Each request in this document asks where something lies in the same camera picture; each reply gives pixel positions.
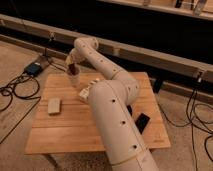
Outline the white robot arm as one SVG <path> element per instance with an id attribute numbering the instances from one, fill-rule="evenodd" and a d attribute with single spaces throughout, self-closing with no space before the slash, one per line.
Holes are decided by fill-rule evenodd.
<path id="1" fill-rule="evenodd" d="M 89 88 L 88 104 L 113 171 L 159 171 L 127 109 L 139 96 L 139 82 L 98 49 L 95 37 L 80 37 L 68 58 L 87 59 L 104 77 Z"/>

